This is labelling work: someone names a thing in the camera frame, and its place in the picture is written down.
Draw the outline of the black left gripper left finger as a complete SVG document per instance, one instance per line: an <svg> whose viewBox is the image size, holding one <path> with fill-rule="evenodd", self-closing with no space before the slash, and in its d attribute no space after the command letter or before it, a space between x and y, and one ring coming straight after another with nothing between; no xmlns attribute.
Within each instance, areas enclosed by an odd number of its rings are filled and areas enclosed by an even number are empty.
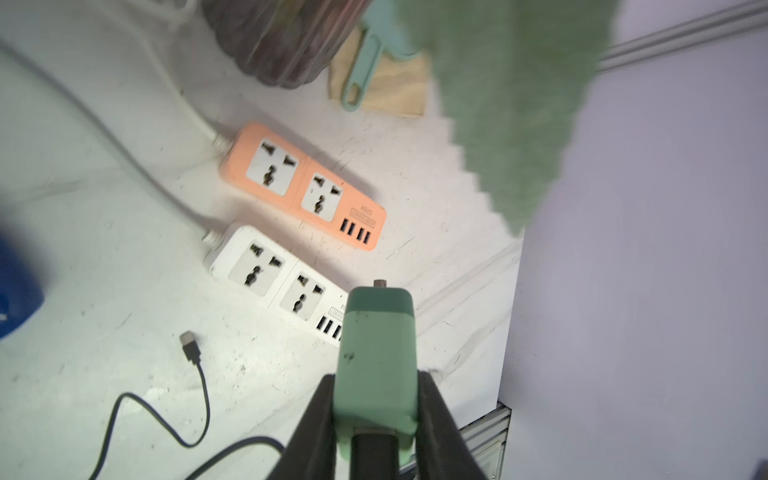
<svg viewBox="0 0 768 480"><path fill-rule="evenodd" d="M268 480L331 480L336 468L335 376L322 377Z"/></svg>

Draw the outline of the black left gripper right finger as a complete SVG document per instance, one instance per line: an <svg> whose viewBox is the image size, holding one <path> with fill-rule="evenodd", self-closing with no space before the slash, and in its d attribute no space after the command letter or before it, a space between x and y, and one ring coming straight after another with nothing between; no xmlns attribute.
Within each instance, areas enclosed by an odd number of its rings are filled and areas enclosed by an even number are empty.
<svg viewBox="0 0 768 480"><path fill-rule="evenodd" d="M432 375L426 371L418 372L415 448L419 479L486 478L461 436Z"/></svg>

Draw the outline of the blue electric shaver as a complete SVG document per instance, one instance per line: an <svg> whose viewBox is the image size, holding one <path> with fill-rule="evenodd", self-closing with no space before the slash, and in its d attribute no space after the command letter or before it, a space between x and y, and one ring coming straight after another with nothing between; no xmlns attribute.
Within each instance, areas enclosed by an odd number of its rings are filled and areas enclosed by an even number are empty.
<svg viewBox="0 0 768 480"><path fill-rule="evenodd" d="M1 235L1 338L19 329L43 303L37 276L18 249Z"/></svg>

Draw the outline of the green usb charger adapter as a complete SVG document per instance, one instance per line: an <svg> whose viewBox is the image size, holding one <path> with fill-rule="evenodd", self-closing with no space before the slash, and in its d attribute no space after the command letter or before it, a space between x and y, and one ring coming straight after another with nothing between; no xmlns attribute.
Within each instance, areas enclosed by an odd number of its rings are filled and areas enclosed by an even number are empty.
<svg viewBox="0 0 768 480"><path fill-rule="evenodd" d="M375 467L396 474L408 459L418 425L417 386L411 294L381 279L354 288L333 393L338 446L354 473Z"/></svg>

